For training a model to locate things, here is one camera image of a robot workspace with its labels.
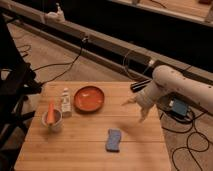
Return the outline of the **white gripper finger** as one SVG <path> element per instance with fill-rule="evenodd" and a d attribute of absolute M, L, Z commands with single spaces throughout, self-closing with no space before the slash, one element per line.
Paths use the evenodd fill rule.
<path fill-rule="evenodd" d="M 142 108 L 140 110 L 140 113 L 141 113 L 141 117 L 140 117 L 139 121 L 143 122 L 149 114 L 149 108 Z"/>
<path fill-rule="evenodd" d="M 127 104 L 134 104 L 136 103 L 136 98 L 129 98 L 127 99 L 124 103 L 122 103 L 122 106 L 127 105 Z"/>

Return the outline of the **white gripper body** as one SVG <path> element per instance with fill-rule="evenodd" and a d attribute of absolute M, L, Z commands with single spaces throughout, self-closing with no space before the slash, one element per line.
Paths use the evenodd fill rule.
<path fill-rule="evenodd" d="M 145 88 L 137 93 L 135 99 L 142 108 L 149 109 L 159 99 L 159 88 L 154 82 L 150 82 Z"/>

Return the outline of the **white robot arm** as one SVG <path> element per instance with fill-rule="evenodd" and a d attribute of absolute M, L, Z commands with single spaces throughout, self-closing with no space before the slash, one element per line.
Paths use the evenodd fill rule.
<path fill-rule="evenodd" d="M 126 100 L 124 105 L 137 103 L 141 107 L 140 121 L 143 122 L 157 101 L 173 92 L 189 98 L 208 113 L 213 114 L 213 85 L 187 78 L 167 65 L 156 67 L 151 82 L 135 96 Z"/>

